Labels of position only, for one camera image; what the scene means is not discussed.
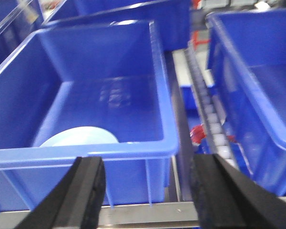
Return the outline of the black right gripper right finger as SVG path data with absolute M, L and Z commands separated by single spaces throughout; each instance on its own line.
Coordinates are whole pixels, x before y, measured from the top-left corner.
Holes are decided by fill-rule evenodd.
M 202 229 L 286 229 L 286 202 L 217 154 L 195 154 L 190 187 Z

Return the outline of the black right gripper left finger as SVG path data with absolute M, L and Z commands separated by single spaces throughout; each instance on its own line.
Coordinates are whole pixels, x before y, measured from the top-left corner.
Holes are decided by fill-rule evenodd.
M 18 229 L 96 229 L 106 189 L 100 157 L 78 157 Z

